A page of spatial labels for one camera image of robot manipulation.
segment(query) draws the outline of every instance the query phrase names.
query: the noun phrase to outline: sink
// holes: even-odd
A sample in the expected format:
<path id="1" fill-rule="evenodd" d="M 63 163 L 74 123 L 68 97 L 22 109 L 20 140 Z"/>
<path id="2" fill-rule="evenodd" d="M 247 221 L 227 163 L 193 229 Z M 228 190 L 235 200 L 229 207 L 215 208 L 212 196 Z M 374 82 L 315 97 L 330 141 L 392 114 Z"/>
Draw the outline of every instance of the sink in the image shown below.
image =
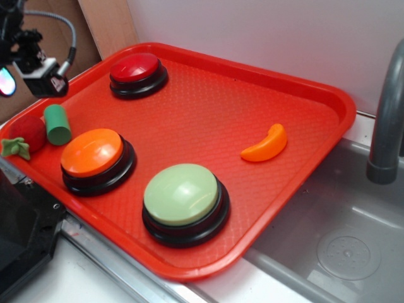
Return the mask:
<path id="1" fill-rule="evenodd" d="M 314 302 L 402 302 L 404 162 L 377 185 L 368 156 L 342 139 L 245 258 Z"/>

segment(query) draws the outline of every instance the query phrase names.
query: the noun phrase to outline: gray faucet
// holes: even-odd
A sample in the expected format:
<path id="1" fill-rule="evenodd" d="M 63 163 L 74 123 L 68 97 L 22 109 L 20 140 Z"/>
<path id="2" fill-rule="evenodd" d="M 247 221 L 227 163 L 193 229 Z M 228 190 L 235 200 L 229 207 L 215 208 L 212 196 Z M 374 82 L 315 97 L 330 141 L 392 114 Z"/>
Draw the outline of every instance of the gray faucet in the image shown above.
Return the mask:
<path id="1" fill-rule="evenodd" d="M 404 156 L 404 39 L 391 58 L 377 108 L 367 178 L 377 184 L 396 179 L 398 157 Z"/>

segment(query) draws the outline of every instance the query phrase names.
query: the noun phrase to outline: red tray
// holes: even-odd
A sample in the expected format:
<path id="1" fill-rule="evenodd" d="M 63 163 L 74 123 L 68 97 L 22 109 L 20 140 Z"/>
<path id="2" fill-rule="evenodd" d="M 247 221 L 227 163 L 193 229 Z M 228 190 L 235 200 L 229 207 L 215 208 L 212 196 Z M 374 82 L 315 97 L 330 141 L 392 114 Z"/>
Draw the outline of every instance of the red tray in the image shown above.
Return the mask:
<path id="1" fill-rule="evenodd" d="M 149 97 L 119 100 L 109 88 L 110 67 L 137 52 L 159 57 L 169 82 Z M 63 146 L 46 144 L 29 162 L 8 160 L 148 269 L 180 281 L 208 277 L 241 257 L 355 119 L 354 103 L 339 89 L 162 44 L 135 45 L 107 58 L 72 80 L 68 96 L 42 99 L 18 114 L 0 137 L 8 137 L 15 119 L 42 117 L 50 104 L 66 109 L 73 137 L 95 128 L 122 135 L 138 156 L 134 174 L 105 195 L 80 198 L 62 183 Z M 274 123 L 287 131 L 284 151 L 266 162 L 241 159 Z M 210 169 L 232 207 L 214 239 L 187 249 L 156 243 L 141 219 L 150 179 L 179 163 Z"/>

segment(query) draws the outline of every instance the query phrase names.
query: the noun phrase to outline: green button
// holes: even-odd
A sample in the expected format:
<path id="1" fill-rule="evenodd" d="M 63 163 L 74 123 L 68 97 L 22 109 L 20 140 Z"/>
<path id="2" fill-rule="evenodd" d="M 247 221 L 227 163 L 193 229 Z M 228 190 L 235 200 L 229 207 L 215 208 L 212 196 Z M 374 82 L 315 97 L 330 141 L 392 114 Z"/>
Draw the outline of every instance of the green button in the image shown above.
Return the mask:
<path id="1" fill-rule="evenodd" d="M 156 221 L 181 226 L 208 214 L 217 197 L 217 181 L 208 169 L 179 164 L 162 170 L 149 182 L 144 203 Z"/>

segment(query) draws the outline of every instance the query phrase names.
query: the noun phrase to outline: sink drain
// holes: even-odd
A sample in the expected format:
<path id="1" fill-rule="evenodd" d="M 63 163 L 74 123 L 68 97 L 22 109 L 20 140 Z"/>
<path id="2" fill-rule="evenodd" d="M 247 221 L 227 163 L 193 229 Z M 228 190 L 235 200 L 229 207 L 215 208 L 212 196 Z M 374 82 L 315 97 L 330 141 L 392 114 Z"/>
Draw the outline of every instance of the sink drain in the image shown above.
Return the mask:
<path id="1" fill-rule="evenodd" d="M 326 271 L 344 280 L 362 280 L 380 265 L 378 246 L 360 232 L 338 229 L 321 238 L 317 255 Z"/>

